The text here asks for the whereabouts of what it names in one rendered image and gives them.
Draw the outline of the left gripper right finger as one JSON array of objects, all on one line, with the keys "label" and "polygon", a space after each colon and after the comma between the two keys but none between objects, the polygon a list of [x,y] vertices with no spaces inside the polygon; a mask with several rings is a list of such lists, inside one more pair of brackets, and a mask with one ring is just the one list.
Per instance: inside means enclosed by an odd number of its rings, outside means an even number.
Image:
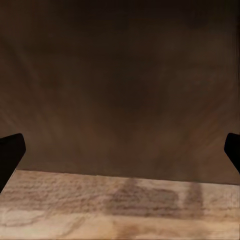
[{"label": "left gripper right finger", "polygon": [[227,135],[224,151],[240,173],[240,135],[229,133]]}]

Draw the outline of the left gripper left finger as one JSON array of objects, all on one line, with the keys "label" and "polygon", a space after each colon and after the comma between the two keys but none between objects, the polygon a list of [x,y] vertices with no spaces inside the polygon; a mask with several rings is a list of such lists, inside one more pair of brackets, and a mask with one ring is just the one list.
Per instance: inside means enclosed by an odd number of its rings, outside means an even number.
[{"label": "left gripper left finger", "polygon": [[22,133],[0,138],[0,193],[26,153]]}]

